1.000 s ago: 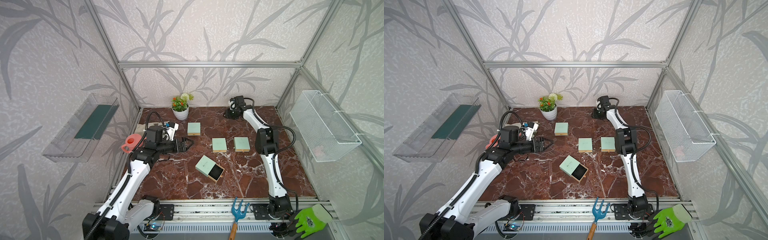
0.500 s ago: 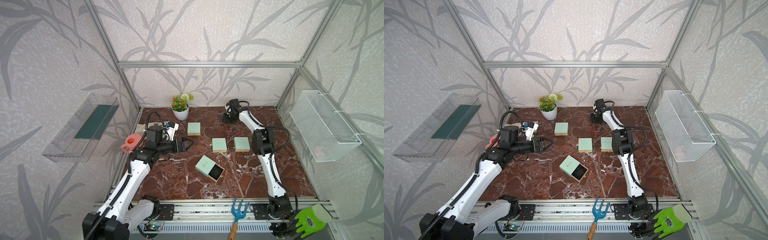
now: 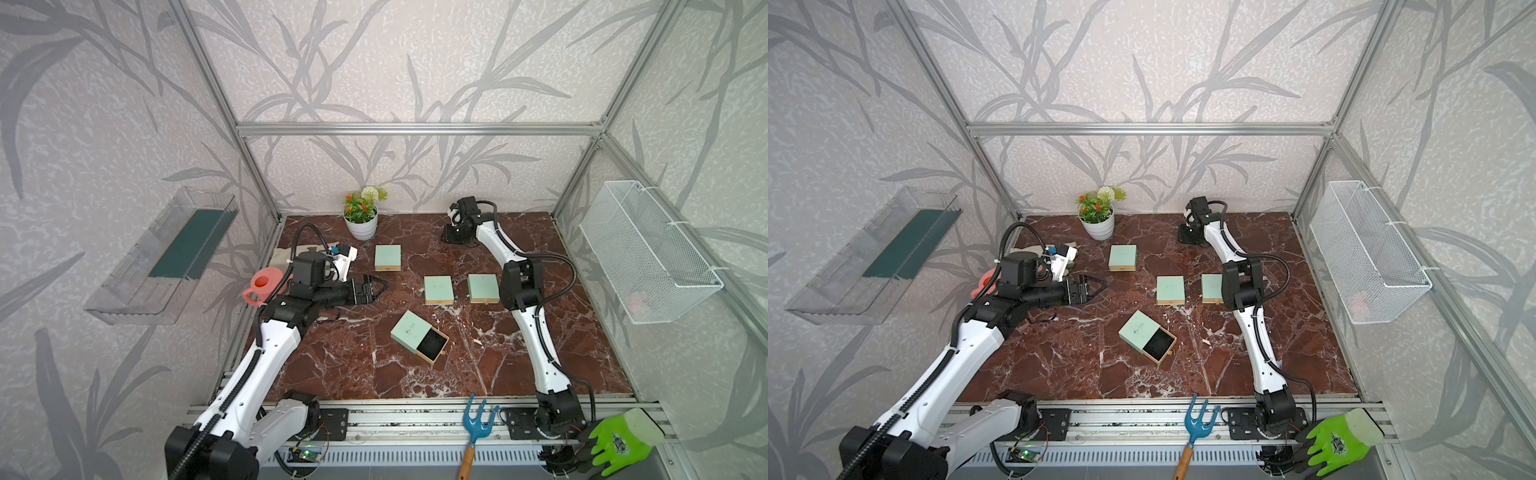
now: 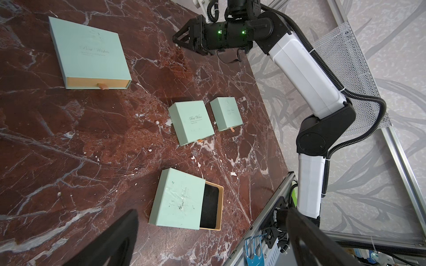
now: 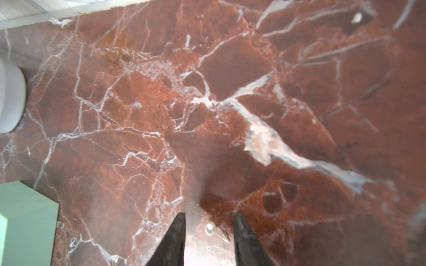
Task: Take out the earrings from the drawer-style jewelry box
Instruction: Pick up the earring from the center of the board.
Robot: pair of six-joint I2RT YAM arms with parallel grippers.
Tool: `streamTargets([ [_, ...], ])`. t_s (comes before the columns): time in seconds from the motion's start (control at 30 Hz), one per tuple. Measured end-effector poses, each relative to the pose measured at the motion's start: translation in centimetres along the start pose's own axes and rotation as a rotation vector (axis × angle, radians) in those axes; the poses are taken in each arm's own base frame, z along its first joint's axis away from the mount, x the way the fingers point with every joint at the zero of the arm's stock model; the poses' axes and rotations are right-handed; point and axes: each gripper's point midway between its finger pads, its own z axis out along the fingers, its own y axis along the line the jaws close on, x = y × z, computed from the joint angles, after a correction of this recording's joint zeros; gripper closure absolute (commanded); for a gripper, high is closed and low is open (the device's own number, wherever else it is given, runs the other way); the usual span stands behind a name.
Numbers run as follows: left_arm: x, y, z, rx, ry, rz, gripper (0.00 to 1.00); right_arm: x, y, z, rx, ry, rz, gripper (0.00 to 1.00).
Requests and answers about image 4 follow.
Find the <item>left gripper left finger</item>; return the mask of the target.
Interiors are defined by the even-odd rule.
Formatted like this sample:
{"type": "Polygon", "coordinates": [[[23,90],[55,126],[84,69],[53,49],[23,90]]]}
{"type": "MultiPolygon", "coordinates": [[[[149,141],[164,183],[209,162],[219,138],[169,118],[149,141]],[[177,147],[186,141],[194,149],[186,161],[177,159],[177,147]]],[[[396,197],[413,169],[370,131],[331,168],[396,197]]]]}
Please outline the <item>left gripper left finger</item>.
{"type": "Polygon", "coordinates": [[[129,210],[65,263],[67,266],[128,266],[138,234],[138,213],[129,210]]]}

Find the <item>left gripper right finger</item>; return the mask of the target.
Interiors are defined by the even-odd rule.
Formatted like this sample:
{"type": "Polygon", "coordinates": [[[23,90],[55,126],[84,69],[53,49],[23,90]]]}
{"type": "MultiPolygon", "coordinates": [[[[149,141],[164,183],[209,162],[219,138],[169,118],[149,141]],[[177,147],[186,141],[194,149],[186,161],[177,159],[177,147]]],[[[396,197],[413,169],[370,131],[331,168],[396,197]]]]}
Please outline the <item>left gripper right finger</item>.
{"type": "Polygon", "coordinates": [[[286,227],[298,266],[360,265],[297,209],[289,209],[286,227]]]}

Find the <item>mint drawer jewelry box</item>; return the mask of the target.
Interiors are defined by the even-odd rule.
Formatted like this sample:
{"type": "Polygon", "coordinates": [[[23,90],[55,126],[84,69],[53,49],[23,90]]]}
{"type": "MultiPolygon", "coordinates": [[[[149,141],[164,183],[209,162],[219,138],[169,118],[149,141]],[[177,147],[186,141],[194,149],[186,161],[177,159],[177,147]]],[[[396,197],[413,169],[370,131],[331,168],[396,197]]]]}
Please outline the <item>mint drawer jewelry box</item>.
{"type": "Polygon", "coordinates": [[[214,135],[214,129],[202,100],[176,102],[169,115],[180,146],[214,135]]]}

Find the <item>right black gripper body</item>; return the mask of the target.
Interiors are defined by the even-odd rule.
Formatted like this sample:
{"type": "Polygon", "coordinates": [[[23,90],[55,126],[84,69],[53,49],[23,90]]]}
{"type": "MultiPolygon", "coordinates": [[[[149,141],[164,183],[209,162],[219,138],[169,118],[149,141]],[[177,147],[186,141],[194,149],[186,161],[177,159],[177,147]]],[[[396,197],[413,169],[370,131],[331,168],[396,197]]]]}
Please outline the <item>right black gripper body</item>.
{"type": "Polygon", "coordinates": [[[207,23],[204,16],[199,15],[191,26],[191,48],[201,55],[233,48],[241,48],[248,53],[253,45],[251,21],[207,23]]]}

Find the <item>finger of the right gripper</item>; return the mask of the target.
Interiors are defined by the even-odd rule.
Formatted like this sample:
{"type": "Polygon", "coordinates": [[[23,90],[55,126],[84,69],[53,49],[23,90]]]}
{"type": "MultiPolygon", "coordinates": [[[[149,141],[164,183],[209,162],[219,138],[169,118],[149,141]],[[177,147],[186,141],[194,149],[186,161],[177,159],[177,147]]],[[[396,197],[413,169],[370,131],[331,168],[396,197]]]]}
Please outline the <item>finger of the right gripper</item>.
{"type": "Polygon", "coordinates": [[[188,50],[197,50],[197,42],[200,39],[200,22],[197,18],[192,18],[176,32],[172,40],[179,47],[186,48],[188,50]]]}

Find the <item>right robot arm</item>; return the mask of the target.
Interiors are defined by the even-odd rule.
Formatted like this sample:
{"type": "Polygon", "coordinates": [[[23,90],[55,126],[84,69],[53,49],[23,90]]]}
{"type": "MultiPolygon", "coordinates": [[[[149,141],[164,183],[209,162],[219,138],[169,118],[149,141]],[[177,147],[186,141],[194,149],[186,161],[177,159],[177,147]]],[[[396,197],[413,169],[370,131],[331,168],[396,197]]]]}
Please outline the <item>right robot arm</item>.
{"type": "Polygon", "coordinates": [[[248,52],[257,44],[285,73],[312,112],[303,120],[296,138],[296,207],[318,223],[327,154],[354,122],[356,112],[339,80],[295,22],[271,11],[211,24],[197,16],[173,35],[173,42],[201,55],[230,48],[248,52]]]}

